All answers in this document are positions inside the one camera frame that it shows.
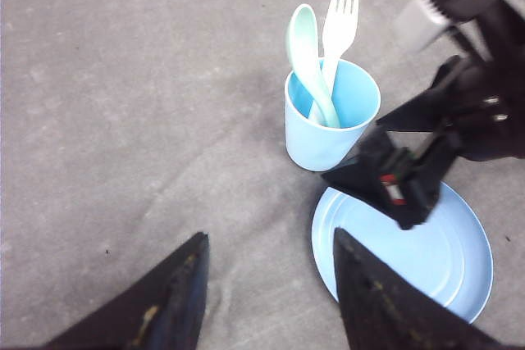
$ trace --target light blue plate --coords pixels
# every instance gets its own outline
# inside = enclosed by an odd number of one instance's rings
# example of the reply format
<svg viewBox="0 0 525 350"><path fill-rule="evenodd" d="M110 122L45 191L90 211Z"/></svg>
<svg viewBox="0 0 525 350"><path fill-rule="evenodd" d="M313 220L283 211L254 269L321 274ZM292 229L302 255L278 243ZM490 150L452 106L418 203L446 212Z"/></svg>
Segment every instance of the light blue plate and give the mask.
<svg viewBox="0 0 525 350"><path fill-rule="evenodd" d="M492 253L485 231L467 203L441 184L428 220L403 231L365 202L328 188L312 223L313 255L337 299L332 243L334 230L352 234L410 284L468 322L476 320L492 287Z"/></svg>

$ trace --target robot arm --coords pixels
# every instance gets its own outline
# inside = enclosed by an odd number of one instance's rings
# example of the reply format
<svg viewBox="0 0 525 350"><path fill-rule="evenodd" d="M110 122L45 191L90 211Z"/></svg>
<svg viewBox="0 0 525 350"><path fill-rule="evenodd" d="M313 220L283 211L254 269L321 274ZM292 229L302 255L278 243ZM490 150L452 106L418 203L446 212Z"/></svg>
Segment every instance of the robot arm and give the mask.
<svg viewBox="0 0 525 350"><path fill-rule="evenodd" d="M477 25L490 59L460 30L466 22ZM427 90L379 119L358 154L323 178L407 230L437 204L456 157L525 157L525 20L505 0L413 0L398 26L412 48L447 33L466 55L445 62ZM417 41L410 41L411 32ZM412 152L397 148L387 131L431 136Z"/></svg>

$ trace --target gray fabric surface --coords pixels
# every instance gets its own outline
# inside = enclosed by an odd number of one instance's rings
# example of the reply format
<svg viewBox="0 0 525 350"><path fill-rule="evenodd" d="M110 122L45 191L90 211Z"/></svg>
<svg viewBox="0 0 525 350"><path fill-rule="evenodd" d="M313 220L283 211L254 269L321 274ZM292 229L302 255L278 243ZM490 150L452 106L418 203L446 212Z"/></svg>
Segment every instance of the gray fabric surface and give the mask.
<svg viewBox="0 0 525 350"><path fill-rule="evenodd" d="M3 345L50 339L204 230L199 349L347 347L309 238L326 186L284 145L285 27L301 2L322 26L328 1L2 0ZM457 52L399 47L391 22L407 1L361 0L345 55L377 80L380 114ZM476 325L514 343L524 171L458 161L447 176L494 253Z"/></svg>

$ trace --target white plastic fork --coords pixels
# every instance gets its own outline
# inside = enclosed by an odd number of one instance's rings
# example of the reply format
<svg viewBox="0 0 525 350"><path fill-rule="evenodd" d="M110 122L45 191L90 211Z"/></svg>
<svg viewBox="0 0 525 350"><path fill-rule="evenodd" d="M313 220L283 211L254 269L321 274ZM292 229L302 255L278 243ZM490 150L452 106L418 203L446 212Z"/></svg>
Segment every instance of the white plastic fork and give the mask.
<svg viewBox="0 0 525 350"><path fill-rule="evenodd" d="M332 94L337 65L341 56L352 45L358 28L359 0L330 0L325 25L322 28L324 62L322 76ZM322 116L314 102L308 118L319 121Z"/></svg>

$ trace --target fork handle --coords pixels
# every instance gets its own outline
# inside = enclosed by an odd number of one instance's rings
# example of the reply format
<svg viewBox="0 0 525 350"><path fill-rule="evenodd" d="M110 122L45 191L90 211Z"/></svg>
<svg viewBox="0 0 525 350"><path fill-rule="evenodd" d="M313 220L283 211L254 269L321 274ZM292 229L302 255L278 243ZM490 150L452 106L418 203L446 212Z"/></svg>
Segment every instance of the fork handle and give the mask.
<svg viewBox="0 0 525 350"><path fill-rule="evenodd" d="M334 91L334 82L336 81L337 66L339 64L338 57L325 57L322 63L322 76L325 79L326 87L330 97Z"/></svg>

